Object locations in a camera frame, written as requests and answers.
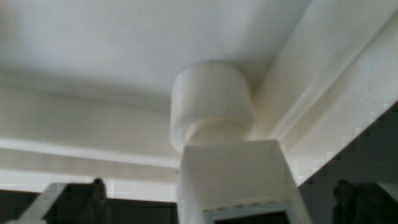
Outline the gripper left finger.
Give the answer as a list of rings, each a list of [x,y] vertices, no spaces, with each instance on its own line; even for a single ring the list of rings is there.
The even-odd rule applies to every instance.
[[[53,183],[10,224],[110,224],[102,180]]]

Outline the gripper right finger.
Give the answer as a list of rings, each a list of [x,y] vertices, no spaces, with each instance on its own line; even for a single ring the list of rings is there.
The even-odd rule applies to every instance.
[[[398,184],[337,182],[332,224],[398,224]]]

